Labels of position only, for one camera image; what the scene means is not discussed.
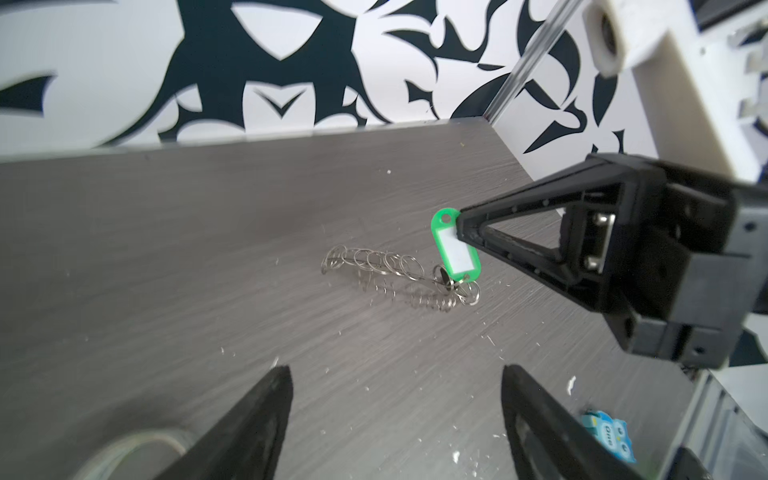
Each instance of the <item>key tag label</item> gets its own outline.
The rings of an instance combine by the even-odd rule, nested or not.
[[[474,282],[480,276],[480,259],[474,247],[460,241],[456,236],[455,208],[443,208],[432,217],[432,235],[440,250],[442,262],[448,275],[454,281]]]

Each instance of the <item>patterned backdrop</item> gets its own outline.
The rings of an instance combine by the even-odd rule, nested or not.
[[[553,4],[0,0],[0,154],[478,116]],[[655,153],[631,75],[597,75],[579,14],[497,129],[534,177]]]

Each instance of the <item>brushed metal surface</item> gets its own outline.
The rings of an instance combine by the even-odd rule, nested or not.
[[[279,479],[514,478],[512,362],[625,419],[653,471],[693,387],[599,316],[484,254],[480,304],[450,313],[320,274],[337,243],[431,267],[434,212],[529,180],[474,119],[0,164],[0,478],[68,478],[135,429],[201,434],[275,358],[295,382]],[[553,243],[558,222],[512,228]]]

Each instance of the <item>white debris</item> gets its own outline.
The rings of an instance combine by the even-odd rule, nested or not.
[[[573,392],[575,384],[576,384],[576,375],[572,376],[571,379],[568,380],[568,396],[570,396],[571,392]]]

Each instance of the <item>white label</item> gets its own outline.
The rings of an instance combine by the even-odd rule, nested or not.
[[[472,257],[469,255],[469,245],[460,241],[456,236],[456,226],[437,231],[442,244],[443,260],[448,263],[453,273],[468,272],[475,269]]]

